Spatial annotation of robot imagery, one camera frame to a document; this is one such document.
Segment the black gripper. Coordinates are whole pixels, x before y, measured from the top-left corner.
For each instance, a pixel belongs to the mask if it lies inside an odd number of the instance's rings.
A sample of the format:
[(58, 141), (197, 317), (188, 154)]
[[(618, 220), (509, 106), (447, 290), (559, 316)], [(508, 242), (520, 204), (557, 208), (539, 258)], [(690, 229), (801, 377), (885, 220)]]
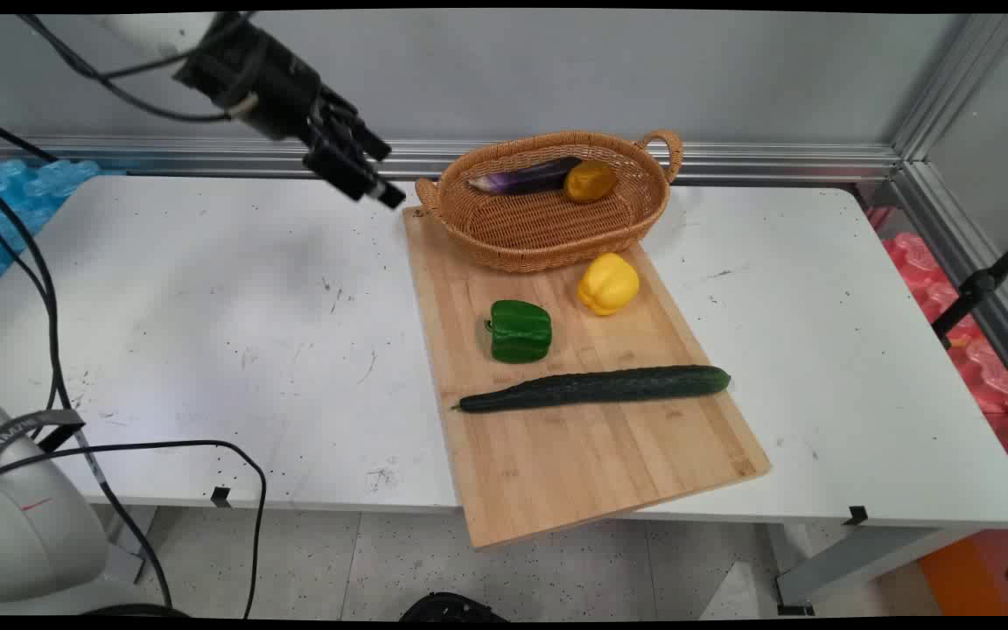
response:
[(173, 79), (268, 139), (309, 144), (304, 166), (353, 202), (368, 196), (396, 210), (407, 199), (369, 163), (392, 149), (359, 109), (248, 17), (214, 17)]

